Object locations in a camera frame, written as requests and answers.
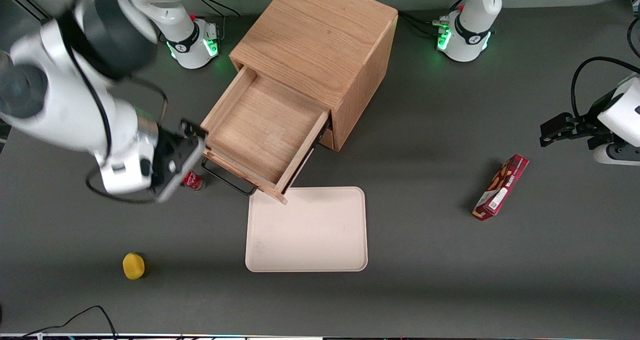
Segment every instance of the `cable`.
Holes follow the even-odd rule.
[[[167,107],[169,106],[169,98],[167,97],[167,93],[162,90],[160,86],[154,84],[149,80],[144,80],[144,78],[139,78],[137,76],[131,75],[128,79],[131,81],[131,83],[138,84],[141,87],[145,87],[149,90],[153,90],[154,92],[157,92],[158,94],[160,94],[160,96],[162,96],[162,110],[160,110],[160,116],[155,121],[158,124],[162,123],[162,121],[165,119],[165,114],[167,113]]]
[[[458,4],[459,4],[459,3],[462,3],[462,0],[458,0],[458,1],[456,1],[456,2],[455,2],[453,5],[451,5],[451,7],[450,7],[450,8],[448,8],[448,9],[449,9],[449,10],[454,10],[454,9],[458,6]]]
[[[69,41],[64,39],[64,37],[65,37],[64,34],[62,34],[62,43],[64,43],[64,48],[66,49],[66,52],[69,54],[69,58],[71,59],[71,62],[73,62],[73,66],[78,71],[78,73],[80,73],[82,82],[91,93],[91,97],[93,97],[93,101],[95,102],[95,105],[98,107],[98,112],[100,112],[102,125],[104,127],[104,134],[107,140],[106,151],[103,159],[103,163],[105,163],[107,159],[112,155],[112,128],[109,124],[109,118],[107,117],[107,112],[105,110],[105,106],[103,106],[103,102],[100,101],[100,98],[98,97],[98,93],[96,92],[96,89],[94,88],[93,85],[91,85],[89,78],[87,78],[87,75],[85,74],[85,72],[82,71],[82,69],[80,68],[80,65],[78,64],[78,60],[76,59],[76,55],[74,54],[74,51],[71,48],[71,45],[69,44]]]
[[[38,6],[36,6],[35,3],[33,3],[31,0],[25,0],[27,3],[29,3],[29,5],[31,5],[35,10],[37,10],[37,12],[39,12],[43,18],[51,18],[51,15],[45,14]]]
[[[34,334],[42,333],[43,331],[47,331],[47,330],[51,330],[51,329],[64,328],[65,326],[68,326],[68,324],[70,322],[72,322],[75,318],[79,317],[80,315],[82,315],[82,314],[84,314],[87,311],[92,310],[92,309],[99,309],[100,311],[102,311],[104,317],[107,319],[107,322],[109,323],[109,328],[111,330],[111,334],[113,335],[113,338],[116,339],[117,336],[116,336],[116,329],[114,328],[114,323],[112,322],[111,318],[109,318],[109,315],[107,315],[107,312],[105,311],[105,308],[103,308],[100,305],[94,305],[94,306],[90,306],[89,308],[85,308],[85,310],[82,310],[82,311],[76,313],[69,320],[66,320],[66,322],[64,324],[62,324],[62,325],[43,327],[41,329],[25,333],[24,335],[18,337],[18,339],[27,338],[27,337],[32,336]]]
[[[410,19],[407,19],[407,24],[409,24],[412,28],[420,31],[422,34],[429,35],[430,37],[437,35],[436,32],[429,32],[423,28],[420,28],[418,25],[414,24]]]
[[[26,12],[28,12],[29,14],[31,14],[32,17],[34,17],[37,21],[40,21],[40,18],[34,14],[34,12],[32,12],[31,10],[29,10],[28,7],[26,7],[22,2],[18,1],[18,0],[13,0],[16,4],[18,4],[22,9],[25,9]]]
[[[220,36],[220,41],[225,39],[225,35],[227,34],[227,31],[225,30],[225,27],[227,26],[227,17],[223,17],[222,18],[222,35]]]
[[[160,94],[160,96],[162,96],[162,110],[160,110],[160,116],[156,120],[158,125],[160,125],[160,123],[162,123],[162,121],[165,119],[165,114],[167,113],[167,107],[169,107],[169,98],[167,97],[167,93],[164,90],[162,90],[162,88],[159,87],[158,85],[154,84],[149,80],[144,80],[144,78],[139,78],[137,76],[131,75],[128,79],[132,83],[138,84],[142,87],[153,90],[154,92],[157,92],[158,94]],[[96,187],[94,187],[91,184],[91,180],[93,180],[94,177],[98,174],[98,171],[100,171],[100,166],[95,166],[87,173],[87,175],[84,178],[84,184],[86,185],[86,187],[89,188],[89,190],[91,190],[95,194],[98,194],[101,197],[105,197],[110,200],[119,201],[121,203],[126,203],[126,204],[152,204],[156,202],[156,200],[152,198],[151,199],[128,199],[128,198],[123,198],[120,196],[109,194],[109,192],[98,190]]]
[[[638,18],[634,18],[633,21],[631,21],[631,23],[629,24],[629,28],[627,28],[626,30],[626,42],[629,44],[629,48],[631,48],[631,51],[633,51],[633,53],[640,58],[640,53],[638,53],[638,49],[636,49],[636,46],[634,45],[633,41],[631,40],[631,34],[633,33],[634,30],[634,26],[638,23]]]
[[[210,5],[208,2],[206,2],[205,0],[200,0],[204,5],[210,7],[211,9],[213,9],[215,12],[217,12],[218,14],[220,14],[220,16],[222,17],[222,35],[220,35],[220,40],[224,40],[225,39],[225,27],[227,25],[227,16],[222,14],[222,12],[220,12],[220,10],[218,10],[217,8],[213,7],[212,5]]]
[[[215,0],[208,0],[208,1],[210,1],[211,3],[214,3],[215,5],[220,5],[220,7],[223,7],[224,9],[227,9],[227,10],[229,10],[231,12],[234,12],[238,17],[240,17],[240,12],[237,12],[236,10],[233,10],[231,7],[228,7],[227,5],[219,3],[219,2],[217,2]]]
[[[214,10],[215,12],[217,12],[221,17],[225,17],[224,14],[222,14],[222,12],[220,12],[220,10],[218,10],[217,8],[211,6],[208,2],[206,2],[205,0],[200,0],[204,5],[210,7],[212,10]]]
[[[409,14],[408,12],[404,12],[404,11],[398,11],[398,15],[400,15],[401,17],[410,19],[412,21],[415,21],[416,23],[420,23],[420,24],[427,24],[427,25],[431,25],[432,22],[431,21],[427,21],[425,19],[421,19],[421,18],[417,18],[412,14]]]
[[[98,171],[100,171],[100,166],[96,165],[94,166],[85,176],[84,178],[84,184],[86,185],[87,188],[89,188],[89,190],[91,190],[92,192],[100,195],[101,197],[105,197],[107,199],[110,200],[115,200],[115,201],[119,201],[121,203],[126,203],[126,204],[152,204],[155,203],[156,200],[155,199],[128,199],[128,198],[122,198],[119,196],[115,196],[112,194],[109,194],[109,192],[104,192],[102,190],[98,190],[96,189],[93,185],[91,185],[91,180],[93,180],[93,178],[96,176],[96,174],[98,174]]]
[[[628,69],[630,71],[633,71],[635,73],[640,74],[640,68],[631,65],[628,62],[624,62],[622,60],[618,60],[618,59],[614,59],[613,57],[608,57],[608,56],[594,56],[594,57],[590,57],[589,59],[586,59],[585,61],[582,62],[582,64],[580,64],[578,66],[577,69],[575,69],[575,72],[573,74],[573,78],[571,80],[571,109],[573,110],[573,117],[575,117],[576,121],[578,121],[578,123],[582,123],[583,119],[580,117],[580,115],[578,115],[578,105],[576,105],[576,82],[578,82],[578,76],[580,75],[580,72],[583,70],[583,68],[585,68],[585,66],[589,63],[592,62],[608,62],[608,63],[612,63],[612,64],[616,64],[619,65],[625,69]]]

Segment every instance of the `drawer handle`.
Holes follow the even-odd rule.
[[[217,178],[218,180],[220,180],[221,182],[225,183],[226,185],[229,185],[229,187],[233,188],[234,190],[236,190],[236,192],[239,192],[240,194],[246,196],[246,197],[250,197],[251,195],[254,194],[254,192],[256,192],[256,187],[253,187],[253,189],[249,190],[249,191],[245,191],[242,190],[240,187],[237,187],[236,185],[233,185],[233,183],[231,183],[231,181],[227,180],[226,178],[223,178],[220,174],[215,173],[212,169],[209,169],[207,167],[207,162],[208,162],[208,158],[203,158],[202,159],[202,163],[200,163],[200,166],[202,167],[202,169],[206,172],[208,172],[209,174],[215,176],[215,178]]]

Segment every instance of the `wooden cabinet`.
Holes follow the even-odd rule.
[[[202,122],[204,156],[286,203],[323,131],[324,146],[345,144],[387,73],[397,20],[374,0],[273,0],[229,55],[238,75]]]

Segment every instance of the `yellow object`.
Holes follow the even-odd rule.
[[[145,261],[142,256],[135,252],[130,252],[122,260],[122,270],[129,280],[139,279],[145,273]]]

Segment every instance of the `red can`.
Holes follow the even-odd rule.
[[[185,187],[194,190],[194,192],[201,192],[204,188],[207,187],[207,182],[202,178],[202,176],[196,174],[192,170],[189,170],[182,183],[185,185]]]

